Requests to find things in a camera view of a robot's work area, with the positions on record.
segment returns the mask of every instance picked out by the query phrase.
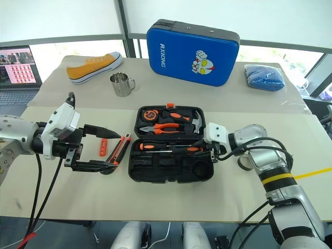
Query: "cup handle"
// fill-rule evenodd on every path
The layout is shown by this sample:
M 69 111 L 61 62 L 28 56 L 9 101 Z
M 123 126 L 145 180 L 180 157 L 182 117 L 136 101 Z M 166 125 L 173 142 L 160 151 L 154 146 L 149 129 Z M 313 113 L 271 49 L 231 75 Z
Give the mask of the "cup handle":
M 132 91 L 132 90 L 135 89 L 135 87 L 136 87 L 136 83 L 135 83 L 135 80 L 132 79 L 132 78 L 129 78 L 129 81 L 133 82 L 133 84 L 134 84 L 134 87 L 133 87 L 133 88 L 130 88 L 130 90 Z

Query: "black tool case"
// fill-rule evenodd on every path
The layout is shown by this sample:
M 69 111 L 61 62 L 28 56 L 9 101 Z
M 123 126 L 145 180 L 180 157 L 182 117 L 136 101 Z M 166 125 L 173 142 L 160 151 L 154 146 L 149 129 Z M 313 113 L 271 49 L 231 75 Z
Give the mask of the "black tool case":
M 155 112 L 155 120 L 146 120 L 146 111 Z M 195 125 L 181 123 L 170 117 L 170 113 L 177 113 L 183 117 L 197 119 L 197 113 L 201 116 L 201 127 L 198 134 L 194 133 Z M 174 133 L 154 134 L 153 131 L 142 131 L 142 127 L 153 127 L 156 123 L 178 123 L 178 128 L 164 128 L 164 131 Z M 131 146 L 129 159 L 129 175 L 137 182 L 165 183 L 177 181 L 178 183 L 191 183 L 206 181 L 213 176 L 213 163 L 209 151 L 205 152 L 202 147 L 198 153 L 149 153 L 142 151 L 147 143 L 156 143 L 164 147 L 155 150 L 170 150 L 185 148 L 183 145 L 191 145 L 201 141 L 204 137 L 205 119 L 203 111 L 198 107 L 177 106 L 144 106 L 139 109 L 134 131 L 139 137 Z

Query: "window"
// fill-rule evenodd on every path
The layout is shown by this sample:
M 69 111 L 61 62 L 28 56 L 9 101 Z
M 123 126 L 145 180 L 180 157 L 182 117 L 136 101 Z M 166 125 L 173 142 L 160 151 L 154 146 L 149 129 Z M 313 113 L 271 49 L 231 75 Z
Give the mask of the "window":
M 322 100 L 330 101 L 332 103 L 332 82 L 325 88 L 325 90 L 319 95 Z
M 126 57 L 122 40 L 92 40 L 70 43 L 30 45 L 42 82 L 59 66 L 65 56 L 102 56 L 117 51 Z
M 149 58 L 145 39 L 139 40 L 142 58 Z M 294 49 L 268 48 L 256 46 L 240 46 L 236 61 L 243 62 L 275 62 L 279 63 L 289 80 L 303 90 L 308 86 L 306 74 L 315 65 L 323 53 Z

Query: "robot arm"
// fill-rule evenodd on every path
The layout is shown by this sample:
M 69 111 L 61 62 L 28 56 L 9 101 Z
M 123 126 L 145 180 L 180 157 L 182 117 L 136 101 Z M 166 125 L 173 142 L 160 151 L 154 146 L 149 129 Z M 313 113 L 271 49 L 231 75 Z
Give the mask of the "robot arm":
M 75 96 L 70 93 L 66 102 L 52 113 L 48 122 L 33 123 L 19 117 L 0 117 L 0 184 L 10 165 L 21 154 L 43 154 L 45 159 L 65 159 L 64 166 L 73 171 L 99 172 L 116 167 L 105 161 L 80 162 L 81 140 L 86 134 L 114 139 L 120 135 L 106 128 L 85 124 L 76 128 L 80 114 L 75 111 Z
M 267 137 L 266 129 L 258 124 L 228 133 L 225 127 L 208 123 L 204 130 L 204 141 L 212 144 L 216 159 L 222 160 L 219 155 L 234 150 L 237 151 L 234 155 L 248 158 L 250 166 L 247 169 L 255 169 L 269 204 L 274 206 L 268 218 L 273 236 L 279 244 L 288 238 L 303 236 L 323 241 L 322 221 L 302 187 L 296 183 L 289 165 L 279 151 L 259 148 L 273 146 L 269 140 L 260 140 L 264 137 Z

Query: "blue case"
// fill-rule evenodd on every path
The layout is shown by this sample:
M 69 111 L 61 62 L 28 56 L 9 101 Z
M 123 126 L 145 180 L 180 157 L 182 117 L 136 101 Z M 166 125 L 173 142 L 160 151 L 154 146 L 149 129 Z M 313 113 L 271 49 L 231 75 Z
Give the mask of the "blue case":
M 157 74 L 216 87 L 228 80 L 240 45 L 235 32 L 165 19 L 148 30 L 146 39 Z

